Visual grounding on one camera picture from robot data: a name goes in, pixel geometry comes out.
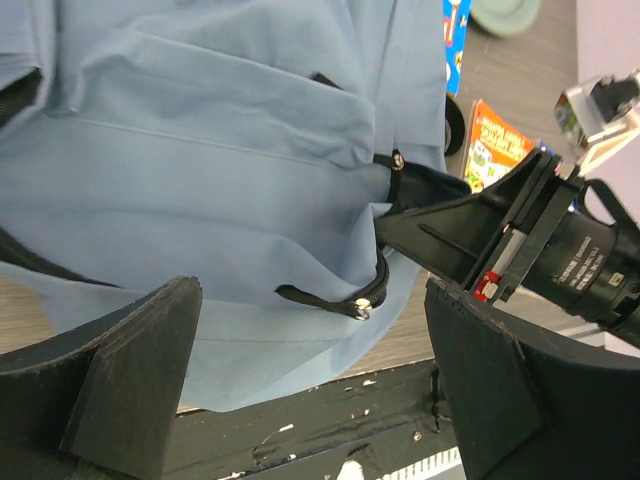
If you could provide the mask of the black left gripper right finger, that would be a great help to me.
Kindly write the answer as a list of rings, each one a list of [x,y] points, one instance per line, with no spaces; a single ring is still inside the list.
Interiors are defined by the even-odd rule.
[[[425,311],[467,478],[638,478],[638,359],[435,278]]]

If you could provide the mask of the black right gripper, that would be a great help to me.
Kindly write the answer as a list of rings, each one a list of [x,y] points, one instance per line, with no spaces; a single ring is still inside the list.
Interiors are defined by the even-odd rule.
[[[610,216],[616,196],[576,168],[562,178],[566,165],[533,149],[479,194],[376,219],[377,237],[484,302],[507,300],[523,286],[571,315],[613,320],[616,225],[597,219],[586,196],[594,193]]]

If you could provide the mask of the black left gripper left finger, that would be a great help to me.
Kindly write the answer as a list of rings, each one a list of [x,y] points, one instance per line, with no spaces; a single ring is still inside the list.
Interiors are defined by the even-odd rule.
[[[4,479],[158,479],[202,305],[194,277],[1,356]]]

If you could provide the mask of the light blue fabric backpack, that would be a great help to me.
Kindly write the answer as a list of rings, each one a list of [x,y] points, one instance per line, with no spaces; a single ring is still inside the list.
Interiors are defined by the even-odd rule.
[[[5,1],[1,274],[58,331],[178,275],[183,401],[225,412],[348,370],[419,268],[377,243],[391,179],[444,161],[439,1]]]

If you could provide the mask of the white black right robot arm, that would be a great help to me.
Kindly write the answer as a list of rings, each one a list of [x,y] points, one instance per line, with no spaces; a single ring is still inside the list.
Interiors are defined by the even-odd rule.
[[[639,229],[611,188],[534,149],[479,193],[375,222],[378,238],[477,299],[524,287],[639,343]]]

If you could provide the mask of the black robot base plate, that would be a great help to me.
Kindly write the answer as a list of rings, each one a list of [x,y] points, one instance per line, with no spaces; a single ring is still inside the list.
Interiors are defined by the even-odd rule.
[[[365,479],[456,446],[432,414],[430,360],[336,380],[228,413],[175,421],[165,479],[336,479],[348,460]]]

